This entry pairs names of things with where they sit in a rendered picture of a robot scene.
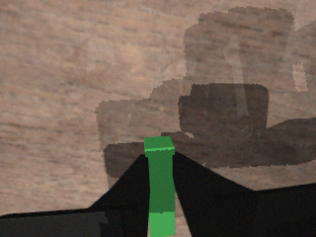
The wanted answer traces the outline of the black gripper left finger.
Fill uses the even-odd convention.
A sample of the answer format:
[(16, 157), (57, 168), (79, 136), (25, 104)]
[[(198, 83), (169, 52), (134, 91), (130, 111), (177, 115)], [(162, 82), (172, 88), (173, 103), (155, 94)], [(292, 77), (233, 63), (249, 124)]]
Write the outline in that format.
[(141, 154), (89, 208), (0, 216), (0, 237), (147, 237), (148, 157)]

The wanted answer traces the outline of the green rectangular post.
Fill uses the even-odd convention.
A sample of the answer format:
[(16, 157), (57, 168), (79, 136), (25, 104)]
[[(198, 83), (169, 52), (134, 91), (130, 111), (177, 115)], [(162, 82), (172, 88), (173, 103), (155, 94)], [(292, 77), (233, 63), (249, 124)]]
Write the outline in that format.
[(175, 236), (175, 184), (173, 180), (175, 146), (170, 136), (144, 137), (144, 151), (149, 165), (150, 237)]

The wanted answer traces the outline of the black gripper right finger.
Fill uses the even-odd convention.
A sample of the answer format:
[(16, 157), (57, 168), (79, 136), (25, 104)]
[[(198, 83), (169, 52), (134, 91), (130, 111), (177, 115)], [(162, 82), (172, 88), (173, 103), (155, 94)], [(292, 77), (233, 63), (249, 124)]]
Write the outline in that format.
[(192, 237), (265, 237), (273, 224), (316, 217), (316, 183), (254, 191), (179, 152), (173, 180)]

